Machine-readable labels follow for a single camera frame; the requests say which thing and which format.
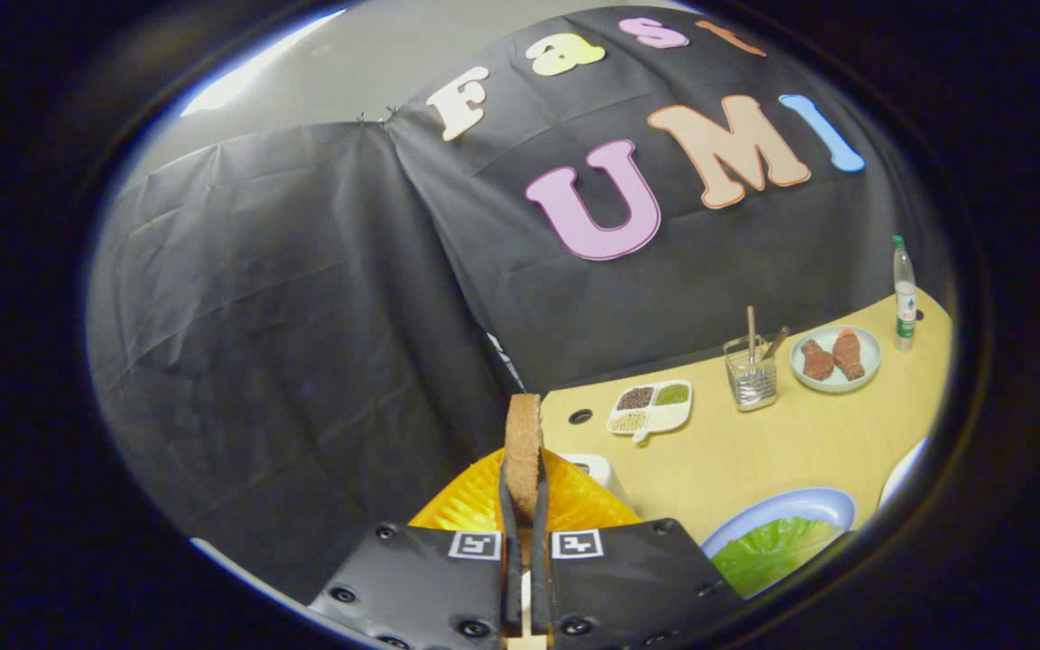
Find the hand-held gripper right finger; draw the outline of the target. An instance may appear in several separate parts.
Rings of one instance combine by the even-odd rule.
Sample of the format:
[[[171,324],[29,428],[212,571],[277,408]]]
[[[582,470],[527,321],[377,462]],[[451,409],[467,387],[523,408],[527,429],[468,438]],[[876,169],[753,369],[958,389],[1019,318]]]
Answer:
[[[743,598],[676,519],[638,521],[560,456],[542,453],[544,539],[531,629],[549,649],[681,649]]]

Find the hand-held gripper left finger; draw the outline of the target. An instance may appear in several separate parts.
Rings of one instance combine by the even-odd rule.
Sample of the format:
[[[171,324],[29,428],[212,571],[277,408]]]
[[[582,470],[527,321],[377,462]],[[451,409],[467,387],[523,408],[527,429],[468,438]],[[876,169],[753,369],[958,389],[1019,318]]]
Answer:
[[[412,522],[368,527],[311,608],[399,649],[504,649],[523,633],[523,558],[503,457],[476,461]]]

